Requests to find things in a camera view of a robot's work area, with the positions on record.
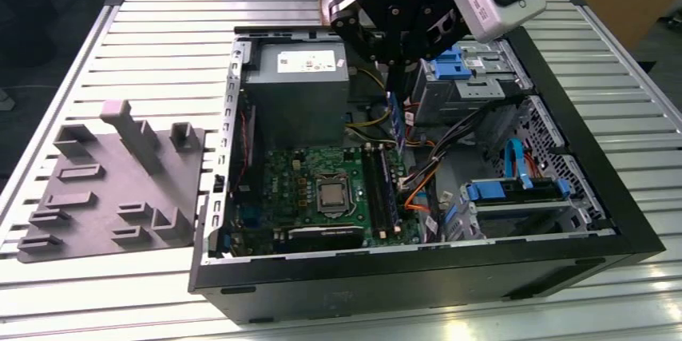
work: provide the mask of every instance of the aluminum table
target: aluminum table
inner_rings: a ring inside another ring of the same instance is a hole
[[[681,339],[682,119],[588,6],[553,0],[526,24],[668,251],[545,299],[238,327],[187,293],[193,249],[22,264],[16,245],[64,122],[111,133],[102,101],[153,127],[207,129],[213,180],[235,26],[319,25],[317,0],[125,0],[95,27],[0,196],[0,338]]]

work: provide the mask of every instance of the blue tab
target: blue tab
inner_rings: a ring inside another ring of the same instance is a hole
[[[568,198],[569,196],[572,196],[572,184],[569,183],[569,180],[558,179],[557,186],[558,186],[560,192],[562,193],[564,198]]]
[[[533,188],[532,177],[526,169],[526,158],[524,157],[524,144],[517,138],[509,139],[505,146],[505,177],[514,177],[513,163],[516,163],[516,173],[524,184],[524,189]]]
[[[433,61],[434,74],[438,80],[468,80],[472,78],[472,70],[462,62],[456,61]]]
[[[456,213],[458,213],[458,204],[453,204],[453,207],[450,208],[450,211],[446,215],[446,224],[450,222],[453,217],[456,216]]]
[[[481,181],[474,186],[482,199],[504,199],[506,196],[500,181]]]
[[[438,61],[462,61],[462,50],[458,46],[453,46],[449,50],[446,50],[437,58]]]
[[[472,201],[476,201],[481,198],[481,196],[478,195],[478,189],[477,189],[476,185],[468,185],[468,194],[469,194],[469,199]]]

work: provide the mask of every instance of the motherboard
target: motherboard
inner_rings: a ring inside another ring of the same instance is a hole
[[[406,173],[395,149],[277,150],[263,168],[261,208],[241,208],[254,256],[420,242],[394,195]]]

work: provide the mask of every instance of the gray plastic holder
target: gray plastic holder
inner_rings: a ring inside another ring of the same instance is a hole
[[[118,133],[62,127],[62,156],[19,242],[20,262],[193,243],[205,131],[179,122],[155,132],[130,112],[127,101],[103,105],[103,120]]]

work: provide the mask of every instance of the ram slot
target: ram slot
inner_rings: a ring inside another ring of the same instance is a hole
[[[382,196],[383,196],[383,209],[389,213],[390,217],[390,229],[391,232],[401,232],[401,217],[398,214],[398,207],[395,206],[395,191],[394,191],[394,182],[391,180],[391,170],[389,167],[389,161],[386,160],[386,151],[379,149],[375,153],[378,156],[378,161],[381,161],[382,165]]]
[[[373,232],[379,239],[385,239],[389,233],[390,214],[383,207],[383,187],[381,163],[377,162],[374,147],[362,149],[362,172],[365,174],[365,190],[370,204],[370,220]]]

